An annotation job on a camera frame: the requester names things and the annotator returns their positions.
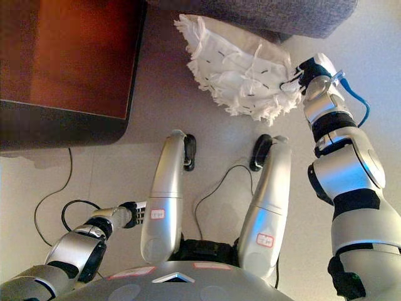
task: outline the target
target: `cable on floor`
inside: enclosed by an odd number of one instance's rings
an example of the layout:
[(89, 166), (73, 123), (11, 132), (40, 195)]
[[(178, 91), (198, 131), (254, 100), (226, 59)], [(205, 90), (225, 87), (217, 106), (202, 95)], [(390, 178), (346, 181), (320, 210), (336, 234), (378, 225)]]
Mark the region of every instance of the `cable on floor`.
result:
[(224, 180), (226, 179), (226, 177), (227, 177), (227, 175), (230, 173), (230, 171), (232, 171), (234, 168), (237, 168), (237, 167), (243, 167), (243, 168), (245, 168), (245, 169), (247, 170), (247, 172), (248, 172), (248, 174), (249, 174), (249, 178), (251, 179), (251, 194), (252, 194), (252, 196), (253, 196), (253, 180), (252, 180), (252, 174), (251, 174), (251, 171), (248, 169), (248, 167), (246, 167), (245, 165), (242, 165), (242, 164), (238, 164), (238, 165), (234, 165), (234, 166), (230, 167), (230, 168), (226, 171), (226, 174), (223, 176), (223, 178), (220, 180), (220, 182), (219, 182), (219, 184), (217, 185), (217, 187), (216, 187), (211, 193), (209, 193), (207, 196), (205, 196), (204, 198), (202, 198), (202, 199), (199, 201), (199, 203), (197, 203), (197, 205), (196, 205), (196, 207), (195, 207), (195, 213), (194, 213), (194, 215), (195, 215), (195, 222), (196, 222), (196, 226), (197, 226), (197, 228), (198, 228), (199, 234), (200, 234), (200, 240), (203, 240), (203, 234), (202, 234), (201, 226), (199, 225), (199, 220), (198, 220), (198, 217), (197, 217), (197, 210), (198, 210), (198, 208), (199, 208), (199, 205), (200, 205), (203, 201), (205, 201), (207, 198), (209, 198), (210, 196), (212, 196), (212, 195), (220, 188), (221, 184), (223, 184)]
[(71, 153), (71, 149), (70, 149), (70, 148), (68, 148), (68, 154), (70, 155), (70, 174), (68, 175), (67, 181), (65, 182), (65, 184), (64, 184), (64, 186), (63, 186), (62, 188), (60, 188), (59, 190), (57, 190), (57, 191), (55, 191), (55, 192), (53, 192), (53, 193), (49, 193), (47, 196), (45, 196), (43, 199), (41, 199), (41, 200), (39, 201), (39, 203), (36, 205), (35, 211), (34, 211), (34, 214), (33, 214), (33, 221), (34, 221), (34, 223), (35, 223), (36, 231), (38, 232), (38, 234), (39, 234), (40, 238), (43, 240), (43, 242), (46, 243), (48, 246), (51, 246), (51, 243), (49, 243), (49, 242), (44, 238), (42, 232), (41, 232), (40, 229), (39, 229), (38, 217), (37, 217), (38, 209), (39, 209), (40, 205), (43, 203), (43, 201), (44, 201), (45, 199), (47, 199), (48, 197), (50, 197), (50, 196), (52, 196), (52, 195), (54, 195), (54, 194), (56, 194), (56, 193), (59, 193), (59, 192), (61, 192), (62, 190), (64, 190), (64, 188), (67, 187), (68, 183), (70, 182), (71, 175), (73, 174), (73, 155), (72, 155), (72, 153)]

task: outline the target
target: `blue cable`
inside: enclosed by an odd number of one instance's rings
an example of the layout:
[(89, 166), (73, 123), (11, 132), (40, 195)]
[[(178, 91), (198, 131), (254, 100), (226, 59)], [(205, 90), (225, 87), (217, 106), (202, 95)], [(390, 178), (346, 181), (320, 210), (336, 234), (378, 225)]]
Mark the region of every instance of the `blue cable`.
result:
[(363, 117), (362, 121), (358, 124), (358, 127), (361, 127), (361, 125), (363, 125), (365, 123), (365, 121), (369, 118), (370, 115), (370, 106), (369, 103), (363, 99), (361, 96), (359, 96), (358, 94), (356, 94), (350, 87), (350, 84), (348, 83), (348, 80), (346, 80), (345, 77), (343, 77), (340, 80), (341, 85), (344, 87), (344, 89), (351, 94), (352, 96), (354, 96), (357, 100), (359, 100), (361, 103), (364, 104), (364, 106), (366, 107), (366, 113), (365, 116)]

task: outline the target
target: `white cloth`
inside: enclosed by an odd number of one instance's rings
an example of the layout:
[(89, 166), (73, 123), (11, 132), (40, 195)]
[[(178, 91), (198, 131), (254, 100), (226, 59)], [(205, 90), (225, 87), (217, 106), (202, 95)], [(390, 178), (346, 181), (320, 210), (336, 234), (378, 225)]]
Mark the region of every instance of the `white cloth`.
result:
[[(188, 42), (187, 51), (192, 55), (187, 66), (201, 90), (210, 91), (214, 101), (226, 105), (231, 115), (247, 114), (254, 120), (266, 119), (270, 125), (281, 112), (296, 107), (301, 100), (299, 91), (280, 90), (280, 84), (292, 75), (287, 52), (243, 29), (200, 16), (193, 22), (190, 18), (194, 17), (180, 14), (180, 21), (174, 24)], [(207, 29), (205, 20), (213, 20), (215, 31), (216, 23), (225, 26), (224, 34), (228, 32), (229, 39), (236, 40), (240, 47)], [(244, 39), (238, 40), (241, 36), (247, 37), (247, 45), (242, 43)], [(242, 49), (250, 49), (250, 40), (255, 37), (256, 51), (244, 52)]]

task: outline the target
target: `red label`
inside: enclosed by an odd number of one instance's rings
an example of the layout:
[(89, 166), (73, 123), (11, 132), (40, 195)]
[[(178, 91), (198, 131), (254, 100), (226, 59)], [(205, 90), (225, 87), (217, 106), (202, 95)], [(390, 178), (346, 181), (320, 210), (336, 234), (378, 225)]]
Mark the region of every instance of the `red label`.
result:
[(256, 238), (256, 243), (258, 245), (265, 246), (266, 248), (271, 248), (274, 245), (274, 237), (259, 233), (258, 237)]

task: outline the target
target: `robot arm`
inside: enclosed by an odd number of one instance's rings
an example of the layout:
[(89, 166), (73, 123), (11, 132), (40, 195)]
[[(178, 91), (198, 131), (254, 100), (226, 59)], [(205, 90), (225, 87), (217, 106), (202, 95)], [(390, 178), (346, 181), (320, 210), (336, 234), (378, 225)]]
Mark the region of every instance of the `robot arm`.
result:
[(237, 247), (240, 267), (261, 278), (272, 274), (279, 256), (287, 220), (291, 173), (291, 149), (287, 139), (280, 136), (273, 139), (268, 136), (268, 139), (262, 174)]
[(336, 89), (343, 74), (323, 54), (298, 71), (316, 142), (308, 177), (317, 196), (335, 208), (328, 267), (334, 286), (347, 300), (399, 300), (401, 217), (384, 199), (383, 167)]
[(83, 225), (65, 234), (48, 253), (44, 265), (33, 266), (0, 286), (1, 300), (50, 300), (89, 282), (102, 262), (106, 240), (117, 228), (137, 223), (137, 204), (100, 209)]

